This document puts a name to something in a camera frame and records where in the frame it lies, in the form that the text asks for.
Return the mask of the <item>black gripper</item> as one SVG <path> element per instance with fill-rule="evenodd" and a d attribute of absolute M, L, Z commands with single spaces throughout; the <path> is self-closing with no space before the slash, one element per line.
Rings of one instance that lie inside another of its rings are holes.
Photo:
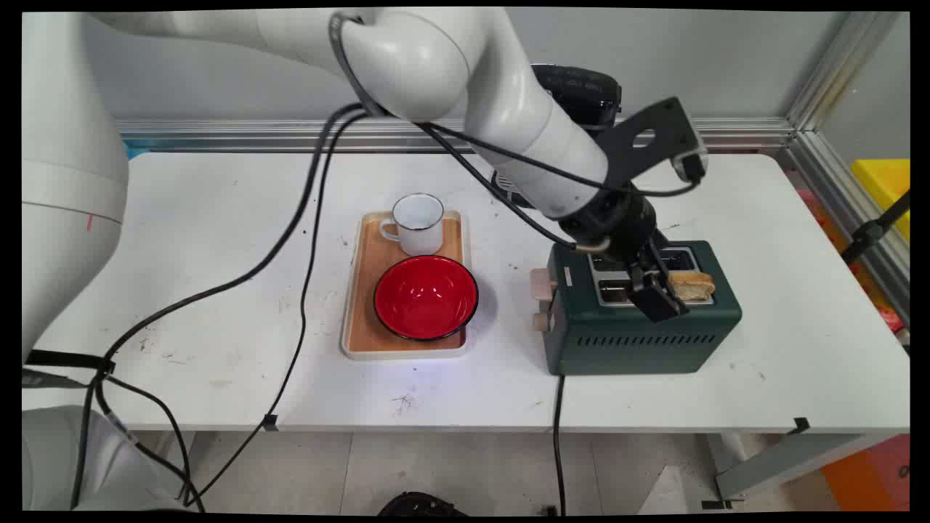
<path fill-rule="evenodd" d="M 631 266 L 630 301 L 650 321 L 661 323 L 688 313 L 663 258 L 668 241 L 658 232 L 654 208 L 644 196 L 600 191 L 557 222 L 577 251 L 609 259 L 621 270 Z"/>

